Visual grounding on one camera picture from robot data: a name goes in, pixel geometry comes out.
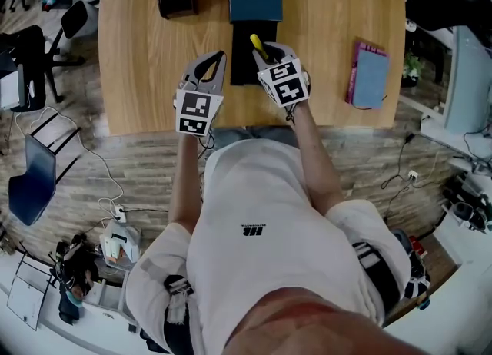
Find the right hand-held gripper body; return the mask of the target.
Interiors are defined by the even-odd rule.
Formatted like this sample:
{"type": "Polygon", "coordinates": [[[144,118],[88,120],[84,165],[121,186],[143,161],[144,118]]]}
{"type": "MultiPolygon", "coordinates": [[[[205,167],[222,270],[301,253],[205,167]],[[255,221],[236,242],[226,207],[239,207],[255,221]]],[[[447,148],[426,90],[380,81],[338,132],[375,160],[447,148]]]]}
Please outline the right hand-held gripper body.
{"type": "Polygon", "coordinates": [[[258,72],[258,80],[271,100],[279,107],[309,99],[307,73],[299,58],[284,61],[258,72]]]}

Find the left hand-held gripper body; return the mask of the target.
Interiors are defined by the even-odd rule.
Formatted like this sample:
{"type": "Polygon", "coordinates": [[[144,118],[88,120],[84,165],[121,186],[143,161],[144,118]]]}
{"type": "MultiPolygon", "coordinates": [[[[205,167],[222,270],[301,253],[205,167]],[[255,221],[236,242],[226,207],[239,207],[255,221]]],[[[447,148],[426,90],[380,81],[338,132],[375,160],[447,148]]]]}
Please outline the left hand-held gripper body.
{"type": "Polygon", "coordinates": [[[175,130],[204,137],[222,105],[222,86],[216,82],[182,81],[175,94],[175,130]]]}

